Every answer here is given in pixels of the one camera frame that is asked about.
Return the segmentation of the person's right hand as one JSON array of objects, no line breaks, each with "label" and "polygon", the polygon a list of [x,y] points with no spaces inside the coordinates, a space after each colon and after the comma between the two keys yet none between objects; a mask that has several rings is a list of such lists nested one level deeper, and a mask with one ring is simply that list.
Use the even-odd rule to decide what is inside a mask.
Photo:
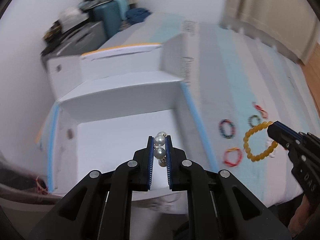
[{"label": "person's right hand", "polygon": [[300,206],[296,209],[294,216],[291,218],[288,230],[292,237],[296,237],[303,231],[311,217],[311,205],[306,195],[303,196]]}]

